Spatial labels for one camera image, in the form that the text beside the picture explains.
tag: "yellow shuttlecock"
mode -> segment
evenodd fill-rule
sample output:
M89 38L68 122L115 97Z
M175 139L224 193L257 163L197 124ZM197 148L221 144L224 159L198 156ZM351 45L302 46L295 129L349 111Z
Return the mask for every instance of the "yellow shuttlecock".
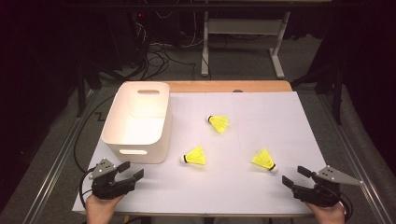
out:
M256 154L251 162L267 168L268 170L270 170L271 173L276 173L277 171L277 166L274 164L273 160L271 159L270 153L266 148L260 150L260 152Z
M218 133L224 132L228 126L228 118L225 116L209 116L207 121L212 124Z
M205 154L202 147L196 147L186 155L180 157L180 161L183 163L196 163L205 165Z

